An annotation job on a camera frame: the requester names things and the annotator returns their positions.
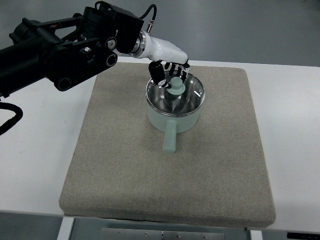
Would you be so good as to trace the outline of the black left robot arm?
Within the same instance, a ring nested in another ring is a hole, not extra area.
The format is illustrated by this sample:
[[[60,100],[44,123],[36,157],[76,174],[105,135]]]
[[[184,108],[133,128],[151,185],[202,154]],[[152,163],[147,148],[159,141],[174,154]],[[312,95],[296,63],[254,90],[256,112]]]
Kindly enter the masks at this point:
[[[130,53],[144,21],[130,11],[98,1],[83,14],[39,22],[24,18],[0,52],[0,95],[4,98],[43,78],[67,91],[113,67]]]

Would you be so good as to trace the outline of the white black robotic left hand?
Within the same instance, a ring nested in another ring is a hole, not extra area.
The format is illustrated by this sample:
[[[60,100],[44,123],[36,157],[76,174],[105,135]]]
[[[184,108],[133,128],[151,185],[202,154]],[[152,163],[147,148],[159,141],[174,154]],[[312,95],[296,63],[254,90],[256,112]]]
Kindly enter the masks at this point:
[[[173,43],[150,36],[141,31],[130,55],[137,59],[148,58],[149,73],[153,82],[162,88],[171,89],[172,85],[165,77],[165,70],[172,76],[175,71],[184,81],[189,73],[189,58],[187,54]]]

